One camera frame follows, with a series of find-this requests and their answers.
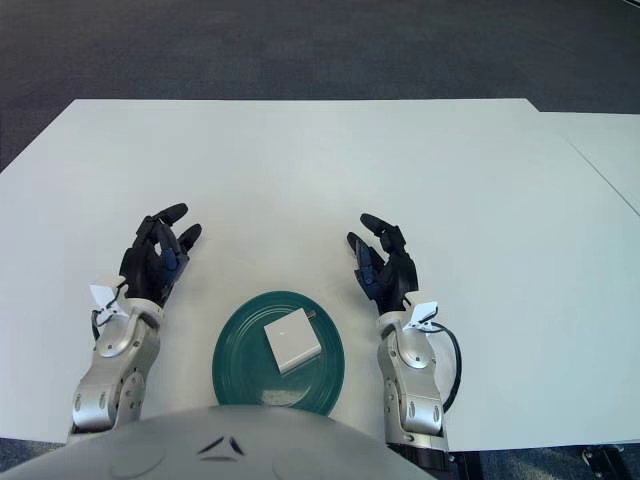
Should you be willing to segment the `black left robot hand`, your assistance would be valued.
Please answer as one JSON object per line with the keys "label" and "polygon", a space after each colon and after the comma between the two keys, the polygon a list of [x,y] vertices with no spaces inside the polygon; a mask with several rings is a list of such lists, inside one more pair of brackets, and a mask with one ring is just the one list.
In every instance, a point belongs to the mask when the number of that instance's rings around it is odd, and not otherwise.
{"label": "black left robot hand", "polygon": [[172,226],[187,212],[187,205],[178,203],[142,220],[119,270],[128,286],[127,298],[165,306],[189,262],[189,251],[202,233],[202,226],[196,223],[175,235]]}

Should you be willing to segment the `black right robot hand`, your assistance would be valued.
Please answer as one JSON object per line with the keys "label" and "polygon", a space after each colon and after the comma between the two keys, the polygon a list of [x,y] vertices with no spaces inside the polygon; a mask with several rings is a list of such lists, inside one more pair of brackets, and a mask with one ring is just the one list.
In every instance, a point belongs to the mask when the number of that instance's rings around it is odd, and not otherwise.
{"label": "black right robot hand", "polygon": [[363,213],[360,221],[379,239],[387,259],[354,232],[349,232],[347,242],[357,263],[356,280],[366,297],[376,304],[380,315],[405,311],[406,294],[418,291],[419,284],[401,229],[368,213]]}

